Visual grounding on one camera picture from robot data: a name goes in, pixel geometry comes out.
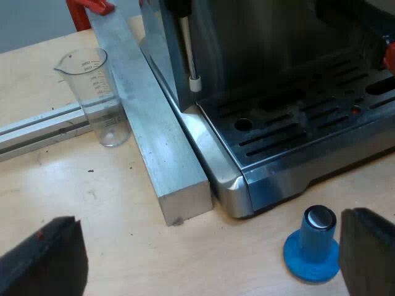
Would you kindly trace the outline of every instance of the wooden table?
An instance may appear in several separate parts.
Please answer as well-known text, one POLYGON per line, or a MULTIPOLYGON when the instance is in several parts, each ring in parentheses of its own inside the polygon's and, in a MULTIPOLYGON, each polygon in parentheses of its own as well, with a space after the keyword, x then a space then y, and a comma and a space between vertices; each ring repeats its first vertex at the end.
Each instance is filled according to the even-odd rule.
MULTIPOLYGON (((56 60, 71 39, 80 40, 75 48, 96 45, 92 35, 75 33, 3 54, 0 65, 23 59, 32 68, 27 57, 38 49, 56 60)), ((36 71, 52 75, 50 68, 36 71)), ((37 79, 30 75, 19 91, 37 79)), ((2 84, 0 91, 17 94, 18 86, 2 84)), ((62 91, 60 83, 48 85, 43 102, 62 91)), ((35 104, 35 94, 25 94, 25 106, 35 104)), ((19 107, 14 102, 8 110, 19 107)), ((228 218, 216 202, 213 211, 166 227, 134 137, 109 149, 88 133, 0 163, 0 253, 54 217, 75 215, 89 258, 86 296, 347 295, 341 273, 321 285, 292 277, 283 262, 284 241, 313 204, 330 207, 338 219, 345 208, 368 207, 395 222, 394 167, 395 155, 381 158, 248 220, 228 218)))

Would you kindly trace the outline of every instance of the measuring cup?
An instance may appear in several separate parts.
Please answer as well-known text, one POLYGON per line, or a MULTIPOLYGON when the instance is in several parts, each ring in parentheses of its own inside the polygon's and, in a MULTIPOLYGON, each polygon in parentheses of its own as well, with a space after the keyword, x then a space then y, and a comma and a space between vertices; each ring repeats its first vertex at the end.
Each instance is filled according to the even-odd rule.
POLYGON ((102 145, 115 147, 129 138, 131 129, 105 50, 87 48, 69 52, 55 70, 69 84, 102 145))

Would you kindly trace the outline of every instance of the stainless steel surface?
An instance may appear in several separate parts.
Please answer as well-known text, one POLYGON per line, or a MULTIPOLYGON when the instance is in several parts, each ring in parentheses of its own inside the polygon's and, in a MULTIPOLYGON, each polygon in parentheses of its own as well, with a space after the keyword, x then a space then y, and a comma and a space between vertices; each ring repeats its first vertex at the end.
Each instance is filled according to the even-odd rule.
POLYGON ((122 104, 166 223, 172 225, 212 209, 209 182, 121 9, 105 17, 88 15, 109 53, 122 104))
POLYGON ((387 70, 346 54, 273 80, 240 90, 250 96, 233 91, 200 102, 243 172, 255 211, 395 146, 395 78, 387 70))
POLYGON ((183 37, 164 0, 145 1, 141 11, 147 39, 152 34, 164 37, 163 49, 170 56, 181 111, 194 101, 350 47, 351 29, 335 31, 316 17, 307 0, 193 1, 189 30, 195 66, 202 78, 202 91, 193 96, 188 89, 183 37))
POLYGON ((146 33, 146 42, 150 48, 150 59, 162 66, 161 60, 166 57, 169 63, 166 68, 158 68, 167 85, 173 85, 173 98, 181 111, 195 104, 198 97, 189 89, 188 58, 185 56, 185 43, 180 34, 178 18, 173 18, 162 0, 144 1, 141 5, 146 33))
MULTIPOLYGON (((395 81, 358 58, 364 29, 330 27, 313 2, 194 1, 189 24, 203 90, 193 97, 174 18, 163 0, 141 8, 151 68, 217 192, 231 186, 217 182, 223 171, 216 168, 234 163, 231 180, 242 186, 219 199, 237 202, 229 196, 244 192, 237 205, 250 205, 246 215, 395 146, 395 81), (185 106, 194 101, 209 147, 193 136, 199 125, 187 124, 196 111, 185 106), (213 159, 218 139, 223 147, 213 159)), ((226 205, 243 216, 237 207, 226 205)))
POLYGON ((191 33, 189 32, 188 17, 182 17, 180 19, 180 26, 181 32, 183 33, 186 57, 188 58, 189 74, 191 75, 191 79, 196 80, 198 76, 196 74, 196 67, 193 59, 191 33))
POLYGON ((314 207, 307 214, 309 223, 319 229, 328 228, 332 224, 332 215, 324 207, 314 207))
POLYGON ((91 127, 78 104, 13 123, 0 130, 0 161, 89 131, 91 127))

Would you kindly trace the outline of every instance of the red object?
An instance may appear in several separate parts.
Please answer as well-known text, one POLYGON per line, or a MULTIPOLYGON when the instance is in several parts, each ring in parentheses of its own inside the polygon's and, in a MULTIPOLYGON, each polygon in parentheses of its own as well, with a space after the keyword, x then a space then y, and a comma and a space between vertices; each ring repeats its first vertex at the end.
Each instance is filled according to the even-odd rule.
POLYGON ((37 239, 39 241, 43 241, 44 240, 44 233, 42 232, 42 230, 37 232, 37 239))
POLYGON ((389 44, 384 57, 384 65, 395 76, 395 42, 389 44))
POLYGON ((66 0, 70 14, 77 31, 91 28, 85 8, 99 15, 106 15, 115 9, 115 6, 106 0, 66 0))

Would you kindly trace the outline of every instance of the metal panel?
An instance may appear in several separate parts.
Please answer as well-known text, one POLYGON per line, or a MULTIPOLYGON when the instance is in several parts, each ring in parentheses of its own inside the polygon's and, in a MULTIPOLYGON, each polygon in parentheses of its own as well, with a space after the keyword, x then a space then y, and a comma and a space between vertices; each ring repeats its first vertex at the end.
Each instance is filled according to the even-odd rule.
POLYGON ((166 223, 172 225, 212 209, 209 182, 119 10, 88 15, 109 54, 123 107, 166 223))

